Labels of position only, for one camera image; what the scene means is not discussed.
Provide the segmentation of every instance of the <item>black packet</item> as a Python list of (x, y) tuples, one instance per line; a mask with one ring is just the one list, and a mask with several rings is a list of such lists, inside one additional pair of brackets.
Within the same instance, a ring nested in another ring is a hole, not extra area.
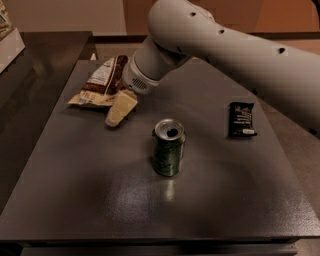
[(230, 103), (229, 137), (252, 137), (257, 135), (252, 126), (253, 106), (254, 103)]

